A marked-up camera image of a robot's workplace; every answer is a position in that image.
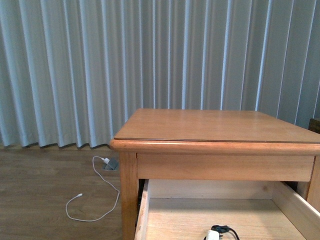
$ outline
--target wooden table edge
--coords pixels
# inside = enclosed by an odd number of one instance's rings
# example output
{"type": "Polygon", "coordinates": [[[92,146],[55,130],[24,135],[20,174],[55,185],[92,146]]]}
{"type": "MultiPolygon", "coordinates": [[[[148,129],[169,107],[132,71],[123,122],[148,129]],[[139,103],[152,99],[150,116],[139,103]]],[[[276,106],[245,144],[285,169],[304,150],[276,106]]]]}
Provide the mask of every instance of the wooden table edge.
{"type": "Polygon", "coordinates": [[[320,155],[320,143],[112,139],[117,152],[215,155],[320,155]]]}

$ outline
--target wooden nightstand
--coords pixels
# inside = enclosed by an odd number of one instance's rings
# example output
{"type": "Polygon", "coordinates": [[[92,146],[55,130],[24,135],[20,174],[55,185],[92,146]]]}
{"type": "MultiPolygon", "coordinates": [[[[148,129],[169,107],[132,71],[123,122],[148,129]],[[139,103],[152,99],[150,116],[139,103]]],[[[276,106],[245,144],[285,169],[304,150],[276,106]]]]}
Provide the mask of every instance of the wooden nightstand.
{"type": "Polygon", "coordinates": [[[110,146],[124,240],[135,238],[139,179],[310,182],[312,204],[320,188],[320,135],[256,111],[139,109],[110,146]]]}

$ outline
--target white plug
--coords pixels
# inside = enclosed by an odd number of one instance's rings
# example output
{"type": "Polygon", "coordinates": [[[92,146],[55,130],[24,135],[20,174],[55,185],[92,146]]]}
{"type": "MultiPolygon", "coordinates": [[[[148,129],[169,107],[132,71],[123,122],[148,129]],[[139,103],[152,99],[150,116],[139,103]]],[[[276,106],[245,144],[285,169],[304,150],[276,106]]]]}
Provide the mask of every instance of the white plug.
{"type": "Polygon", "coordinates": [[[205,240],[219,240],[220,234],[217,231],[209,230],[205,240]]]}
{"type": "Polygon", "coordinates": [[[107,158],[107,157],[106,157],[106,158],[103,158],[102,160],[104,161],[105,164],[108,164],[108,163],[110,162],[110,159],[107,158]]]}

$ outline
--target black cable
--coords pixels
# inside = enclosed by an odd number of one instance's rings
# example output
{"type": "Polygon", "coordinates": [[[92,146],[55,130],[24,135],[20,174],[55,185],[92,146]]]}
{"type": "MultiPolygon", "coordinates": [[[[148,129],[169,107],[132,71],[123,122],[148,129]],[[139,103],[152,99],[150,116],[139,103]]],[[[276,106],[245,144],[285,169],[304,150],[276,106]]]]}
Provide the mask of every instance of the black cable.
{"type": "Polygon", "coordinates": [[[238,234],[236,233],[235,230],[233,230],[233,229],[232,229],[231,227],[229,227],[229,226],[228,226],[228,229],[234,233],[234,235],[235,235],[235,237],[236,237],[236,240],[240,240],[240,238],[239,238],[239,236],[238,236],[238,234]]]}

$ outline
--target open drawer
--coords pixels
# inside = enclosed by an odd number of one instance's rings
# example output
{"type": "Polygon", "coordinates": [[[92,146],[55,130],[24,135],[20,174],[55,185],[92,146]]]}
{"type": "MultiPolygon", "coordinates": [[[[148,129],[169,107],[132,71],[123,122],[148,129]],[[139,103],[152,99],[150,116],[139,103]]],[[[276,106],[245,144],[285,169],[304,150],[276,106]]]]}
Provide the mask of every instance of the open drawer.
{"type": "Polygon", "coordinates": [[[240,240],[320,239],[320,213],[282,182],[145,181],[135,240],[203,240],[213,225],[240,240]]]}

